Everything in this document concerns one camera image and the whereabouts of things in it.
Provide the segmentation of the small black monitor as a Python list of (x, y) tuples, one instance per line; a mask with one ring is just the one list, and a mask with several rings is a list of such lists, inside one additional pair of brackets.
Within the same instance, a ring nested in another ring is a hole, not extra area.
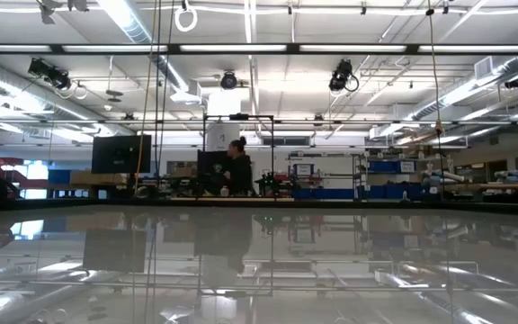
[(227, 151), (203, 151), (197, 152), (197, 176), (223, 176), (227, 171), (230, 157)]

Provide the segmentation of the row of blue bins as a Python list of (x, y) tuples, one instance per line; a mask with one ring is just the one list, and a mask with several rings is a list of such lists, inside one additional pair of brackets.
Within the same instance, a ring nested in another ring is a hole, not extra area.
[(419, 199), (427, 188), (420, 184), (364, 185), (355, 188), (297, 189), (291, 192), (296, 200), (402, 200), (404, 194), (410, 200)]

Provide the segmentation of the white table mat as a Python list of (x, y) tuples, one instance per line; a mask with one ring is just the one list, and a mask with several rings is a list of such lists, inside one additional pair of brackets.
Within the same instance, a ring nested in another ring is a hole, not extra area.
[(518, 212), (0, 211), (0, 324), (518, 324)]

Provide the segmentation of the black beam with light strips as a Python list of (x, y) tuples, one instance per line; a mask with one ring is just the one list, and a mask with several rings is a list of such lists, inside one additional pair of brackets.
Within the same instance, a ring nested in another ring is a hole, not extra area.
[(0, 55), (401, 55), (518, 56), (518, 44), (225, 43), (225, 44), (0, 44)]

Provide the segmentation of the blue storage bin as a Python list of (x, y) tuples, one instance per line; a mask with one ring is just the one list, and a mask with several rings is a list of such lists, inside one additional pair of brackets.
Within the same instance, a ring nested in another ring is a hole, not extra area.
[(415, 161), (370, 161), (370, 173), (379, 174), (413, 174), (416, 171)]

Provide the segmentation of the large black monitor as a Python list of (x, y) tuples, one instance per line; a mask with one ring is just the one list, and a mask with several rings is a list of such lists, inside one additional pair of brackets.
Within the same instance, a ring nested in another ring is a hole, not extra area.
[(93, 174), (151, 172), (150, 135), (97, 137), (93, 141)]

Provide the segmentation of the cardboard box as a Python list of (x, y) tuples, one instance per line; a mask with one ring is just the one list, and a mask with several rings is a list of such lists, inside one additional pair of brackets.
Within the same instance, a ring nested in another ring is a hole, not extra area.
[(72, 170), (70, 183), (73, 185), (125, 185), (123, 174), (94, 174), (90, 170)]

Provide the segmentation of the black ceiling spotlight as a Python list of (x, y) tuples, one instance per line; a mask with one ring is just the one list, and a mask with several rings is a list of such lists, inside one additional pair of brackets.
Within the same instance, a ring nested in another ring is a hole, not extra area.
[(28, 73), (42, 79), (57, 90), (67, 90), (71, 87), (71, 79), (66, 70), (50, 65), (42, 58), (33, 58), (28, 68)]

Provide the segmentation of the red shelf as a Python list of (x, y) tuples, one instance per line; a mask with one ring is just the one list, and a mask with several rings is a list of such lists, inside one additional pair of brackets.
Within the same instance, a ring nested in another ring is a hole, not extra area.
[(24, 160), (17, 157), (0, 157), (0, 176), (19, 187), (27, 185), (29, 179), (27, 177), (28, 166), (24, 164)]

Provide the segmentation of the distant black rig frame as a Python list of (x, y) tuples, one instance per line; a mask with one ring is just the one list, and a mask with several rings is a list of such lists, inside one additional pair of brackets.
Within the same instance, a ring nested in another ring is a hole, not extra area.
[[(231, 141), (240, 137), (246, 138), (246, 149), (248, 147), (248, 139), (241, 134), (241, 127), (246, 125), (259, 126), (262, 122), (269, 122), (270, 127), (274, 126), (274, 118), (272, 115), (250, 115), (237, 112), (230, 115), (205, 114), (203, 116), (203, 151), (228, 151), (228, 145)], [(219, 197), (219, 198), (244, 198), (256, 197), (258, 193), (255, 190), (254, 180), (254, 161), (252, 160), (253, 175), (253, 191), (248, 196), (233, 196), (229, 193), (227, 179), (223, 176), (207, 176), (198, 177), (197, 183), (199, 191), (203, 196)]]

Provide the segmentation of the silver ceiling duct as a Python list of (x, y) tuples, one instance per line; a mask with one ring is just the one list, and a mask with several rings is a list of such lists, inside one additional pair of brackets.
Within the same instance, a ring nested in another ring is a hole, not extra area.
[(154, 43), (154, 33), (147, 30), (138, 7), (132, 0), (96, 0), (96, 2), (133, 44), (148, 45), (147, 57), (172, 89), (170, 99), (174, 103), (202, 104), (202, 98), (191, 93), (190, 85), (169, 62), (164, 54), (164, 46)]

